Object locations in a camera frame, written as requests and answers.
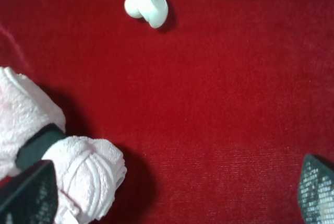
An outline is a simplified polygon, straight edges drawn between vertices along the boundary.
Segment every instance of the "white rubber duck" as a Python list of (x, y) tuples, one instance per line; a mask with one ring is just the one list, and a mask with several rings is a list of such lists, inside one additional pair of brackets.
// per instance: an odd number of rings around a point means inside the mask
[(124, 8), (133, 18), (144, 18), (152, 28), (161, 27), (167, 19), (166, 0), (125, 0)]

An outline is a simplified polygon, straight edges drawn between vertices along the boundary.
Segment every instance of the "red carpet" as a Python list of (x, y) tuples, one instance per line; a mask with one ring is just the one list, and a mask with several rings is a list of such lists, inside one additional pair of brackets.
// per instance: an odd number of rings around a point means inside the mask
[(303, 223), (303, 157), (334, 160), (333, 0), (169, 0), (158, 31), (123, 2), (0, 0), (25, 54), (1, 36), (0, 64), (125, 153), (100, 223)]

